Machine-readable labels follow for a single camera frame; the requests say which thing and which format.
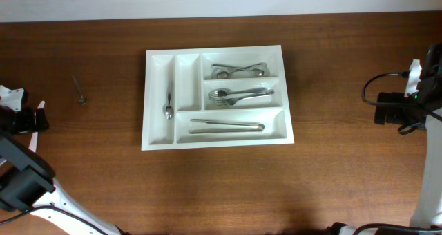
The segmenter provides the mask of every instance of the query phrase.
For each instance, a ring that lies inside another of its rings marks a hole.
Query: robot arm
[[[32,109],[21,107],[23,92],[23,89],[0,91],[0,100],[3,98],[0,102],[0,166],[6,161],[13,166],[0,176],[0,208],[9,212],[18,209],[24,214],[39,216],[68,234],[129,235],[98,218],[70,197],[55,179],[55,172],[50,165],[35,153],[38,131],[48,128],[44,117],[44,102],[34,115]],[[21,95],[2,97],[3,93]],[[10,136],[30,132],[33,134],[29,148]]]
[[[53,209],[39,209],[34,211],[32,215],[39,216],[60,227],[68,234],[108,234],[120,235],[124,234],[113,224],[110,224],[96,215],[89,212],[86,208],[81,206],[77,201],[68,195],[61,187],[57,179],[54,179],[55,191],[44,194],[37,200],[33,207],[53,206],[57,207],[69,214],[80,217],[90,224],[85,224],[75,218],[65,215]]]
[[[435,111],[442,115],[442,109]],[[414,227],[442,226],[442,122],[427,117],[427,159],[418,207],[410,221]]]

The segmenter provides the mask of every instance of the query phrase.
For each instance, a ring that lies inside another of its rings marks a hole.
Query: metal utensil
[[[210,91],[209,93],[207,93],[207,96],[209,97],[209,99],[213,99],[213,98],[217,98],[217,97],[226,97],[230,94],[266,93],[266,92],[267,92],[267,88],[265,88],[265,87],[247,89],[247,90],[243,90],[243,91],[232,91],[227,88],[219,88],[219,89],[215,89],[213,91]]]
[[[211,68],[213,69],[211,79],[227,79],[233,73],[240,71],[251,71],[256,77],[267,77],[270,75],[269,68],[267,68],[267,63],[265,62],[245,67],[215,63],[211,65]]]
[[[243,129],[194,129],[189,130],[190,134],[206,134],[206,133],[226,133],[226,132],[257,132],[264,130],[265,126],[257,122],[236,122],[236,121],[219,121],[219,120],[204,120],[204,119],[191,119],[191,122],[202,122],[205,124],[222,124],[222,125],[234,125],[234,126],[247,126],[253,128]]]
[[[236,102],[240,101],[240,100],[245,100],[245,99],[250,99],[250,98],[254,98],[254,97],[264,97],[264,96],[269,96],[274,94],[275,91],[274,90],[269,90],[266,93],[262,94],[262,93],[255,93],[255,94],[251,94],[251,95],[246,95],[244,97],[233,97],[233,98],[216,98],[215,99],[215,104],[217,106],[233,106],[236,104]]]
[[[88,99],[83,96],[83,91],[81,90],[81,87],[78,84],[77,79],[75,79],[74,75],[72,75],[72,80],[74,81],[74,84],[77,87],[78,95],[80,96],[80,98],[78,99],[78,104],[86,104],[88,102]]]
[[[172,82],[169,82],[169,86],[167,87],[167,106],[164,107],[164,116],[166,119],[171,120],[173,118],[173,108],[171,106],[171,98],[172,98]]]

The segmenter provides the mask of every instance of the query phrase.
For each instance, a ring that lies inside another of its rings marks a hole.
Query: fork
[[[247,89],[243,91],[232,91],[227,88],[220,88],[213,91],[210,91],[207,95],[209,96],[209,99],[217,98],[217,97],[226,97],[230,94],[241,94],[241,93],[266,93],[267,88],[260,87],[260,88],[253,88],[253,89]]]
[[[229,107],[229,106],[233,106],[236,104],[236,102],[240,101],[240,100],[245,100],[245,99],[249,99],[249,98],[254,98],[254,97],[264,97],[264,96],[269,96],[274,94],[275,91],[274,90],[269,90],[267,91],[267,93],[255,93],[255,94],[250,94],[244,97],[234,97],[234,98],[228,98],[228,99],[224,99],[222,97],[220,98],[216,98],[215,99],[215,104],[217,106],[224,106],[224,107]]]

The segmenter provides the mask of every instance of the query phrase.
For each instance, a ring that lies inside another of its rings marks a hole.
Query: spoon
[[[77,79],[75,79],[74,75],[72,75],[72,80],[74,81],[74,84],[77,87],[78,95],[80,96],[80,98],[78,99],[78,104],[85,105],[88,102],[88,99],[83,96],[83,91],[81,90],[81,87],[78,84]]]
[[[172,83],[169,83],[169,87],[167,88],[167,106],[164,107],[164,115],[166,119],[171,120],[173,118],[173,108],[171,106],[171,98],[172,98]]]
[[[245,67],[239,67],[239,66],[229,66],[224,64],[212,64],[211,65],[213,70],[212,72],[212,79],[227,79],[230,77],[230,74],[239,72],[239,71],[251,71],[255,77],[266,77],[266,71],[263,69],[260,69],[262,67],[267,69],[267,64],[265,62],[260,62],[257,64],[253,64],[250,66]]]

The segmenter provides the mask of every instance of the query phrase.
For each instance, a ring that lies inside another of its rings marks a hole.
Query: white wall
[[[0,0],[0,22],[442,10],[442,0]]]

